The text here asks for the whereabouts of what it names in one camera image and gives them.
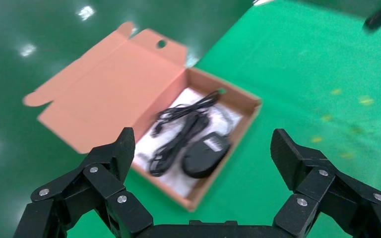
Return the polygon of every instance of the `box hole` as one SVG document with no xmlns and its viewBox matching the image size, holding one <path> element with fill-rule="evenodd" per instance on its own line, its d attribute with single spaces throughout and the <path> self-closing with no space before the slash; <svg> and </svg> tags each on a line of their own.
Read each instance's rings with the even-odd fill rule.
<svg viewBox="0 0 381 238">
<path fill-rule="evenodd" d="M 167 42 L 165 40 L 160 40 L 159 42 L 157 42 L 157 48 L 159 49 L 164 48 L 166 47 L 166 44 Z"/>
</svg>

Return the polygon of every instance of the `green mat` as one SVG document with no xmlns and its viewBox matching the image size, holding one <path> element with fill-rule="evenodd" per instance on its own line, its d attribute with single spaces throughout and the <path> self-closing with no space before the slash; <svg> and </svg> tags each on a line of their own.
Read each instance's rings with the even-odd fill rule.
<svg viewBox="0 0 381 238">
<path fill-rule="evenodd" d="M 293 2 L 252 7 L 197 67 L 261 96 L 261 113 L 195 213 L 129 174 L 128 189 L 155 224 L 271 225 L 291 194 L 269 155 L 275 128 L 381 190 L 381 30 L 367 35 L 362 25 L 362 19 Z M 69 235 L 111 237 L 94 212 Z M 309 237 L 349 236 L 322 214 Z"/>
</svg>

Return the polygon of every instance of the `label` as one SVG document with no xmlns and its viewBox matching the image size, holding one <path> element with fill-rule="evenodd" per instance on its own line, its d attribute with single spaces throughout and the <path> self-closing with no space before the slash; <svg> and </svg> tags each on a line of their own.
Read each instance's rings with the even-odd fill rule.
<svg viewBox="0 0 381 238">
<path fill-rule="evenodd" d="M 216 137 L 210 137 L 206 140 L 204 140 L 205 145 L 207 145 L 211 150 L 218 152 L 222 151 L 223 147 L 221 146 L 221 143 L 217 140 Z"/>
</svg>

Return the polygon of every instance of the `yellow spot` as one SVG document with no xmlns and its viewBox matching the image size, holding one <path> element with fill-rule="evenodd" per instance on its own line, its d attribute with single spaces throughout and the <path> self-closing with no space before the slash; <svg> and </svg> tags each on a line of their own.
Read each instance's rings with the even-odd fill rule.
<svg viewBox="0 0 381 238">
<path fill-rule="evenodd" d="M 322 137 L 320 136 L 314 136 L 312 139 L 311 139 L 311 142 L 312 143 L 319 143 L 322 141 Z"/>
<path fill-rule="evenodd" d="M 340 95 L 342 93 L 342 90 L 340 88 L 336 88 L 331 91 L 332 95 Z"/>
<path fill-rule="evenodd" d="M 344 153 L 342 153 L 341 155 L 340 155 L 343 159 L 351 159 L 351 158 L 353 158 L 353 153 L 351 153 L 351 152 L 344 152 Z"/>
<path fill-rule="evenodd" d="M 322 121 L 330 121 L 330 120 L 332 120 L 332 116 L 330 114 L 322 116 Z"/>
<path fill-rule="evenodd" d="M 362 134 L 363 133 L 363 129 L 357 125 L 353 125 L 351 126 L 351 132 L 353 134 Z"/>
<path fill-rule="evenodd" d="M 359 98 L 359 103 L 362 104 L 363 106 L 370 106 L 371 104 L 373 104 L 375 101 L 369 97 L 369 96 L 361 96 Z"/>
</svg>

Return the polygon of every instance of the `white paper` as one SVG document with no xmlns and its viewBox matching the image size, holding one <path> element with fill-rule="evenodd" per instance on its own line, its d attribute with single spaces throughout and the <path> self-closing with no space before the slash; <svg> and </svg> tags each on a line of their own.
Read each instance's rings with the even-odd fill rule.
<svg viewBox="0 0 381 238">
<path fill-rule="evenodd" d="M 190 105 L 196 103 L 203 97 L 203 95 L 195 92 L 190 88 L 187 88 L 173 102 L 170 108 L 179 104 Z M 223 114 L 219 110 L 228 115 L 229 119 L 233 122 L 232 128 L 230 128 L 229 122 L 224 119 Z M 211 132 L 216 131 L 219 134 L 225 135 L 228 132 L 228 130 L 233 130 L 239 123 L 239 121 L 242 119 L 241 114 L 229 108 L 226 108 L 220 104 L 217 104 L 215 105 L 215 107 L 211 108 L 209 110 L 208 115 L 210 118 L 210 124 L 205 130 L 203 130 L 200 134 L 195 136 L 189 142 L 189 145 L 192 145 L 194 142 L 197 142 L 199 139 L 201 139 L 205 135 L 208 135 Z M 153 138 L 151 137 L 151 132 L 157 124 L 155 123 L 150 128 L 150 130 L 137 142 L 135 147 L 135 157 L 133 159 L 133 163 L 139 165 L 141 168 L 145 170 L 148 170 L 148 161 L 152 158 L 153 152 L 160 146 L 172 140 L 176 136 L 176 134 L 179 131 L 181 131 L 184 125 L 184 121 L 185 118 L 183 117 L 171 123 L 164 124 L 162 132 L 157 137 Z M 185 175 L 182 171 L 180 165 L 185 151 L 186 148 L 182 149 L 171 168 L 164 175 L 157 178 L 182 197 L 186 197 L 198 181 L 198 179 L 190 178 L 189 176 Z"/>
</svg>

